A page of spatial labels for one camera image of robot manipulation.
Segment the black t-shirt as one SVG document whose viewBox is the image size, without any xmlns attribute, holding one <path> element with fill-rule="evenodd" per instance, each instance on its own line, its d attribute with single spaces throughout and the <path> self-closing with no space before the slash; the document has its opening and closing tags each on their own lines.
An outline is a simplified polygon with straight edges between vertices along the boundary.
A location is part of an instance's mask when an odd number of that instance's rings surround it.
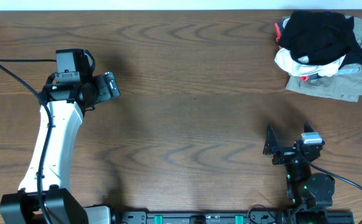
<svg viewBox="0 0 362 224">
<path fill-rule="evenodd" d="M 294 11 L 278 45 L 290 51 L 298 62 L 308 57 L 308 65 L 327 65 L 343 57 L 341 66 L 362 65 L 362 48 L 353 29 L 354 17 L 337 12 Z"/>
</svg>

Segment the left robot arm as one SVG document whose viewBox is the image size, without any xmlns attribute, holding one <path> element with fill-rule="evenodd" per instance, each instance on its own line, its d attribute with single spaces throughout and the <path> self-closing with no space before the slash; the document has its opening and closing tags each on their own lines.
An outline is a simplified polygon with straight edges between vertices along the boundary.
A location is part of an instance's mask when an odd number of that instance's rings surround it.
<svg viewBox="0 0 362 224">
<path fill-rule="evenodd" d="M 70 193 L 75 140 L 86 111 L 120 96 L 112 72 L 93 75 L 88 50 L 57 50 L 57 70 L 36 92 L 13 77 L 40 103 L 40 128 L 29 168 L 18 191 L 5 194 L 0 213 L 5 223 L 111 223 L 109 206 L 83 207 Z"/>
</svg>

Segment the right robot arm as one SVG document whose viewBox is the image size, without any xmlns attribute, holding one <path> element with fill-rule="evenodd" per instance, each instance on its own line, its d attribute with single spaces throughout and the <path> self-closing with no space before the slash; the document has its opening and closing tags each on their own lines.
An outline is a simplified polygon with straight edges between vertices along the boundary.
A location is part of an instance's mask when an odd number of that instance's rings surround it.
<svg viewBox="0 0 362 224">
<path fill-rule="evenodd" d="M 324 140 L 308 124 L 293 146 L 281 146 L 271 125 L 267 126 L 263 154 L 273 165 L 286 170 L 287 197 L 293 206 L 277 212 L 275 223 L 328 223 L 326 209 L 333 205 L 335 180 L 324 173 L 312 173 L 312 161 L 320 157 Z"/>
</svg>

